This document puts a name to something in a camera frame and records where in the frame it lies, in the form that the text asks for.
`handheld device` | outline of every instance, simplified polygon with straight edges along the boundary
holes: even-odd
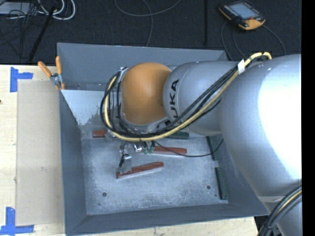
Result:
[[[219,11],[224,17],[244,30],[258,28],[266,21],[265,17],[257,9],[244,0],[230,4],[221,4],[219,5]]]

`blue tape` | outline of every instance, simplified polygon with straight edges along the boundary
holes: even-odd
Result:
[[[5,225],[0,228],[0,235],[15,236],[15,234],[26,234],[34,231],[34,225],[15,226],[15,209],[6,207]]]
[[[11,67],[11,77],[10,77],[10,92],[16,92],[18,90],[18,80],[31,80],[33,78],[32,73],[24,72],[19,73],[18,69]]]

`yellow cable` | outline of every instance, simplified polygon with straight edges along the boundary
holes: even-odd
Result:
[[[245,62],[244,62],[244,66],[247,66],[253,59],[260,57],[260,56],[267,56],[269,59],[271,59],[271,55],[268,52],[265,53],[255,53],[253,55],[251,55]],[[136,137],[127,137],[127,136],[123,136],[120,135],[114,131],[112,131],[113,135],[115,135],[116,137],[124,140],[124,141],[128,141],[128,142],[149,142],[149,141],[153,141],[153,140],[158,140],[167,136],[170,136],[174,133],[176,133],[177,131],[187,127],[190,123],[192,123],[194,120],[196,120],[199,116],[201,116],[203,114],[203,112],[205,110],[207,110],[207,108],[210,107],[210,105],[212,105],[222,94],[223,92],[228,88],[228,86],[232,83],[232,81],[238,76],[239,72],[236,71],[232,77],[222,86],[222,88],[220,89],[220,91],[205,105],[203,106],[196,114],[194,114],[192,117],[188,118],[187,120],[185,120],[183,123],[181,123],[180,125],[176,126],[175,128],[160,134],[160,135],[156,135],[153,137],[146,137],[146,138],[136,138]],[[112,81],[109,83],[108,89],[109,90],[112,86],[112,84],[115,82],[115,80],[117,79],[117,76],[114,77],[112,79]],[[109,127],[112,127],[109,119],[108,119],[108,114],[107,114],[107,104],[108,104],[108,97],[109,95],[106,96],[105,101],[104,101],[104,118],[106,121],[106,124]]]

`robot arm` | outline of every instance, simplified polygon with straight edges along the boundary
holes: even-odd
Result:
[[[268,60],[253,62],[260,57]],[[109,102],[113,89],[117,106]],[[239,64],[203,61],[175,69],[143,63],[115,74],[103,103],[107,128],[135,145],[179,130],[221,134],[271,213],[269,222],[283,236],[302,235],[301,55],[257,53]],[[273,210],[286,215],[277,220]],[[261,235],[269,235],[268,226]]]

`black floor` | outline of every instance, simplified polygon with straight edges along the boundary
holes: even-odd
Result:
[[[38,6],[36,0],[9,1]],[[54,0],[40,1],[49,10]],[[70,0],[64,1],[65,9],[57,15],[61,18],[69,17],[73,11]],[[257,51],[268,51],[273,57],[301,53],[302,0],[247,0],[266,18],[265,27],[252,31],[241,30],[230,23],[222,29],[227,20],[218,5],[238,0],[178,1],[116,0],[115,4],[115,0],[74,0],[74,17],[53,19],[49,23],[31,62],[32,48],[48,16],[37,13],[8,19],[8,15],[0,15],[0,63],[26,64],[41,60],[54,64],[58,42],[225,49],[233,60]],[[151,11],[154,15],[130,16],[119,8],[126,13],[143,15]]]

